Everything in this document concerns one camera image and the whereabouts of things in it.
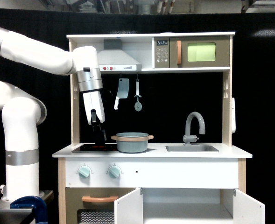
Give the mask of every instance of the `control knob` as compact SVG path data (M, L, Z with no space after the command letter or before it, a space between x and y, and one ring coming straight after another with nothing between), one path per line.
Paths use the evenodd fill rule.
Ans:
M81 178L87 178L91 174L91 169L88 166L81 166L78 169L78 175Z
M118 166L111 166L108 169L108 174L111 178L118 178L120 176L121 170Z

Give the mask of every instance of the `burner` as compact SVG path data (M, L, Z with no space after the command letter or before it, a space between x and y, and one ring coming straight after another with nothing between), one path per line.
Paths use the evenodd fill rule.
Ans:
M92 153L92 152L118 152L116 144L105 144L105 145L92 145L84 144L72 151L73 153Z

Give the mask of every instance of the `faucet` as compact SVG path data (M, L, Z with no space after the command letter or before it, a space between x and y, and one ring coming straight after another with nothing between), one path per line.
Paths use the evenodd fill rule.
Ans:
M190 125L192 119L196 117L198 122L199 122L199 133L200 134L205 134L205 126L204 126L204 119L202 115L198 112L192 112L188 115L187 120L186 120L186 128L185 128L185 135L183 136L183 141L185 142L186 145L190 145L190 142L196 142L198 140L198 137L196 135L190 135Z

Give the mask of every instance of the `black backdrop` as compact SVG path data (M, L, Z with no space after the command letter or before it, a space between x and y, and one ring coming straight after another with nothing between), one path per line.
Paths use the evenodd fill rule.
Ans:
M69 50L68 34L118 32L235 31L233 38L233 97L237 131L233 144L253 154L247 160L247 194L266 204L266 222L275 223L275 14L112 15L0 9L0 27ZM134 110L135 75L129 98L113 110L119 75L103 75L107 135L127 131L153 134L153 142L182 141L188 114L200 112L206 135L200 141L221 142L221 74L139 75L141 112ZM52 189L49 223L58 222L57 159L52 154L71 143L70 79L0 57L0 81L18 86L48 109L38 126L40 189ZM92 141L91 128L81 116L81 141ZM198 133L193 122L191 132ZM0 184L5 183L5 146L0 112Z

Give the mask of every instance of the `wooden toy kitchen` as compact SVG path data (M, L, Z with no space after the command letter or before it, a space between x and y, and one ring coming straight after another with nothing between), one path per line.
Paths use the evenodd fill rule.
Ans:
M76 152L84 143L79 137L78 80L71 75L72 142L53 154L59 167L60 224L265 223L265 205L246 195L246 158L252 155L232 145L234 35L67 36L70 51L96 48L103 74L221 72L222 143L193 144L214 151L167 149L183 146L182 141L148 143L142 153Z

